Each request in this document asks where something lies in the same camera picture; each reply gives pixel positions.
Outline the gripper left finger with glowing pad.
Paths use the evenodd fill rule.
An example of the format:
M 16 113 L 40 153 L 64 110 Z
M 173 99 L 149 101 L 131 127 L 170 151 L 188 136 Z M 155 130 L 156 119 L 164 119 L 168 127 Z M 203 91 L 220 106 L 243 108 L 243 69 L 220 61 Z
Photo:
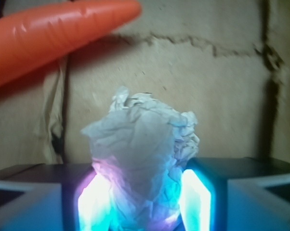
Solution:
M 0 170 L 0 231 L 107 231 L 104 183 L 91 164 Z

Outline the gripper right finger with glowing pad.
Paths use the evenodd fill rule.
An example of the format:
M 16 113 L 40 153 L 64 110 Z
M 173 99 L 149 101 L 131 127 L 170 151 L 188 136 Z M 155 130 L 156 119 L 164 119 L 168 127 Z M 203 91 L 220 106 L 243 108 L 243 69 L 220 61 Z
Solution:
M 192 158 L 180 208 L 181 231 L 290 231 L 290 163 Z

